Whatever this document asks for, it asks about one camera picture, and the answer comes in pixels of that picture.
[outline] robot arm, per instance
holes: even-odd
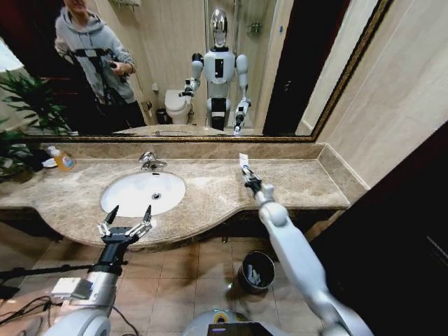
[[[243,166],[245,186],[252,189],[260,207],[259,216],[290,282],[298,287],[310,309],[322,321],[322,336],[373,336],[356,312],[338,302],[326,285],[325,270],[304,235],[288,216],[284,206],[273,198],[274,187],[261,183]]]
[[[179,96],[190,96],[193,97],[199,86],[201,85],[201,73],[204,68],[204,58],[201,54],[193,54],[192,56],[192,73],[193,76],[191,78],[185,79],[185,87],[183,92],[179,93]]]
[[[240,135],[241,130],[244,126],[244,118],[246,117],[247,111],[251,106],[251,100],[246,97],[247,69],[248,69],[247,57],[245,55],[238,56],[236,63],[237,63],[239,89],[241,90],[241,101],[238,104],[237,109],[234,113],[233,135]]]
[[[143,220],[134,227],[111,227],[118,206],[98,224],[105,247],[86,279],[61,278],[52,295],[66,299],[61,319],[47,330],[45,336],[107,336],[111,330],[108,319],[116,298],[116,282],[124,265],[127,247],[142,238],[152,228],[151,205]]]

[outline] humanoid robot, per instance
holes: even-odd
[[[228,21],[224,10],[216,9],[211,16],[211,31],[213,32],[214,46],[202,57],[196,53],[192,56],[192,77],[185,80],[184,91],[181,96],[194,96],[200,86],[202,70],[205,69],[205,78],[209,84],[207,99],[207,115],[211,126],[217,130],[224,130],[228,120],[231,102],[228,98],[230,82],[237,68],[241,101],[234,113],[234,135],[240,135],[244,126],[251,100],[246,97],[247,91],[247,57],[235,55],[225,45],[228,32]]]

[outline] mirror frame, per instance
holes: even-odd
[[[340,97],[344,93],[344,89],[353,76],[356,67],[361,61],[365,51],[378,30],[389,6],[393,3],[393,0],[378,0],[375,5],[369,20],[362,34],[360,35],[358,42],[353,49],[349,60],[347,61],[344,70],[342,71],[336,86],[325,103],[323,111],[317,120],[316,125],[312,133],[308,136],[124,136],[124,135],[108,135],[108,136],[24,136],[21,138],[22,143],[43,143],[43,142],[125,142],[125,143],[152,143],[152,142],[298,142],[309,143],[316,142],[319,134],[325,126],[327,120],[331,116],[331,113],[336,107]]]

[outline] hood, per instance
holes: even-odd
[[[67,7],[63,7],[61,9],[61,18],[63,23],[70,28],[70,30],[76,32],[76,33],[92,33],[95,32],[97,30],[100,30],[103,26],[104,26],[104,21],[101,20],[101,18],[88,10],[89,13],[89,21],[87,23],[87,26],[85,26],[82,29],[77,28],[76,25],[74,25],[71,20],[70,20],[70,13],[69,10],[67,9]]]

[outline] gray hoodie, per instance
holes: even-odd
[[[101,18],[89,11],[89,21],[84,28],[77,28],[71,22],[71,15],[66,7],[61,10],[60,16],[56,19],[56,51],[66,60],[72,62],[67,51],[76,49],[110,48],[115,53],[119,62],[129,63],[135,69],[134,60],[131,54],[121,44],[118,37],[111,28]],[[76,57],[83,67],[85,77],[87,78],[93,92],[104,103],[104,87],[101,76],[95,70],[91,61],[86,57]],[[104,76],[107,84],[118,91],[121,97],[127,102],[135,102],[134,92],[128,81],[122,83],[120,78],[114,74],[108,61],[112,58],[107,55],[101,57]]]

